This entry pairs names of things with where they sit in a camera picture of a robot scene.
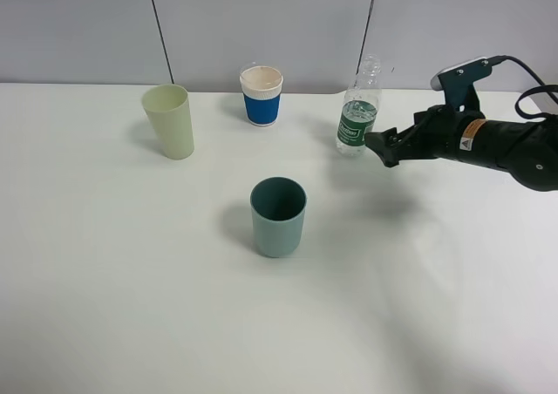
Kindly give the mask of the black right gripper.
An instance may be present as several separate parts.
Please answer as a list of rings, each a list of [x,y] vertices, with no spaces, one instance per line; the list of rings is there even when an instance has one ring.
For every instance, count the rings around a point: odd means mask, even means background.
[[[404,160],[456,160],[458,132],[464,118],[463,112],[456,112],[450,106],[435,105],[414,113],[416,132],[414,127],[402,132],[396,127],[384,132],[367,132],[364,143],[385,167],[395,167]]]

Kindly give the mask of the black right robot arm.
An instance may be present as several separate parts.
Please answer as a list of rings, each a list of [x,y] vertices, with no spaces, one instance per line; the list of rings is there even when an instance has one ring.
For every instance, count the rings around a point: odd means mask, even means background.
[[[456,112],[436,105],[414,114],[414,125],[364,136],[386,167],[402,160],[454,160],[509,173],[524,187],[557,189],[557,122],[516,123],[486,119],[482,112]]]

